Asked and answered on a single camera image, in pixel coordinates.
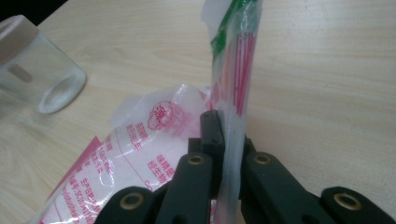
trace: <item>jar lid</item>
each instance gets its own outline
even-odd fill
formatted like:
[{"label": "jar lid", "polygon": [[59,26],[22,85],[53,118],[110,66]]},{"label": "jar lid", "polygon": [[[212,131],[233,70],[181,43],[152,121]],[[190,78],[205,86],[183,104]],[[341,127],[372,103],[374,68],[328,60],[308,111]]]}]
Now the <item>jar lid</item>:
[{"label": "jar lid", "polygon": [[37,33],[37,27],[22,15],[0,22],[0,64],[28,46]]}]

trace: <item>red logo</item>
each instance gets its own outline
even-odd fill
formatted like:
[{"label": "red logo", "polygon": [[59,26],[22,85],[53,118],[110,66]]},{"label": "red logo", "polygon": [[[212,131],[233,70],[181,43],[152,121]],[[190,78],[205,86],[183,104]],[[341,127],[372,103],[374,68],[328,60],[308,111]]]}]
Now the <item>red logo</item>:
[{"label": "red logo", "polygon": [[148,127],[154,130],[160,130],[165,127],[172,119],[173,109],[168,101],[161,101],[156,104],[149,113]]}]

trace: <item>table surface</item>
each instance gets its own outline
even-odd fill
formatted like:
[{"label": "table surface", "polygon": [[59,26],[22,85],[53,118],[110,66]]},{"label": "table surface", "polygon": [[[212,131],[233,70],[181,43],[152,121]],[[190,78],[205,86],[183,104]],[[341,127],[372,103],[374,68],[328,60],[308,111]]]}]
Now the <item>table surface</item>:
[{"label": "table surface", "polygon": [[[43,207],[125,97],[210,83],[203,4],[69,0],[39,25],[89,79],[49,116],[0,95],[0,223]],[[395,1],[264,1],[247,135],[307,190],[354,189],[396,218]]]}]

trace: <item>plastic bag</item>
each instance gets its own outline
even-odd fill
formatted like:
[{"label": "plastic bag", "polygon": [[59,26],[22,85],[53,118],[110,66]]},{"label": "plastic bag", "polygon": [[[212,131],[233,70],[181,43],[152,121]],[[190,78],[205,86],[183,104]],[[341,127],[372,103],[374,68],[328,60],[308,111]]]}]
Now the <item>plastic bag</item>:
[{"label": "plastic bag", "polygon": [[211,41],[212,104],[219,111],[225,140],[222,182],[215,214],[217,224],[234,223],[240,189],[240,167],[247,125],[247,102],[254,49],[262,12],[261,0],[224,2],[221,23],[212,8],[225,11],[220,1],[207,0],[203,17],[209,33],[219,27]]},{"label": "plastic bag", "polygon": [[211,108],[207,91],[181,85],[126,99],[111,120],[117,128],[102,144],[92,140],[30,223],[93,223],[120,189],[171,180]]}]

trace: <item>metal screw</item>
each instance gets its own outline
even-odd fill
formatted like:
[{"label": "metal screw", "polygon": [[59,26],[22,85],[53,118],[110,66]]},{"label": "metal screw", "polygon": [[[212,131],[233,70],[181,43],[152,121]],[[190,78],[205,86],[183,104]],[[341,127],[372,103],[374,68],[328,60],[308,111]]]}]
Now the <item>metal screw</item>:
[{"label": "metal screw", "polygon": [[346,193],[336,193],[334,194],[334,200],[344,208],[352,211],[361,210],[361,202],[354,196]]},{"label": "metal screw", "polygon": [[144,201],[145,197],[142,193],[132,192],[122,197],[120,206],[125,210],[133,210],[140,207]]}]

